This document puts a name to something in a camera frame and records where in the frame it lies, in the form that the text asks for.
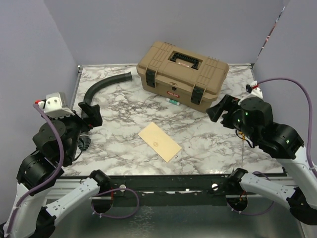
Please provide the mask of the green white glue stick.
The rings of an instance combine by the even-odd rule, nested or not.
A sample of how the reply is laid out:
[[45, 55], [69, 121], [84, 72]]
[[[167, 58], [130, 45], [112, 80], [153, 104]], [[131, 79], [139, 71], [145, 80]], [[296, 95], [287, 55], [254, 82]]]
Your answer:
[[180, 105], [180, 103], [178, 101], [170, 99], [170, 98], [166, 98], [166, 101], [173, 104], [173, 105], [176, 105], [176, 106]]

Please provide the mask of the cream paper envelope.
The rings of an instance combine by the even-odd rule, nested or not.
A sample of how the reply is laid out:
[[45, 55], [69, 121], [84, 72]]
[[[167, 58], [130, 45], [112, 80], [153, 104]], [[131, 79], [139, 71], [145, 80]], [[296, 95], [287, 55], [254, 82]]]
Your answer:
[[173, 159], [182, 147], [168, 136], [154, 122], [151, 122], [138, 135], [167, 163]]

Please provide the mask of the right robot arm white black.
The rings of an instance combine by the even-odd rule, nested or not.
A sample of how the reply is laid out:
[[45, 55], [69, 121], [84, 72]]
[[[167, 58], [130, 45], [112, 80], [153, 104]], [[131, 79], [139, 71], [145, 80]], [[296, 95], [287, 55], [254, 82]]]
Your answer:
[[242, 132], [255, 147], [275, 159], [296, 184], [294, 188], [287, 188], [237, 168], [226, 182], [228, 190], [234, 194], [245, 191], [261, 195], [286, 207], [300, 222], [315, 226], [317, 177], [298, 132], [291, 126], [274, 122], [271, 105], [259, 97], [240, 101], [225, 95], [206, 113], [211, 121], [223, 118], [224, 127]]

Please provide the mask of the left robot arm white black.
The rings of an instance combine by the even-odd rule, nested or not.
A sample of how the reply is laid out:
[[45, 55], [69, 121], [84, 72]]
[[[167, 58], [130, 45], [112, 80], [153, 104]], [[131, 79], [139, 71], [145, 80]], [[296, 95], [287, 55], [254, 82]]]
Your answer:
[[15, 201], [8, 220], [0, 227], [2, 238], [48, 238], [84, 200], [110, 191], [110, 178], [101, 170], [94, 170], [70, 193], [44, 204], [56, 180], [63, 175], [63, 168], [75, 161], [80, 134], [102, 125], [99, 105], [81, 102], [79, 106], [85, 113], [83, 117], [58, 100], [33, 105], [46, 123], [33, 136], [36, 150], [19, 167]]

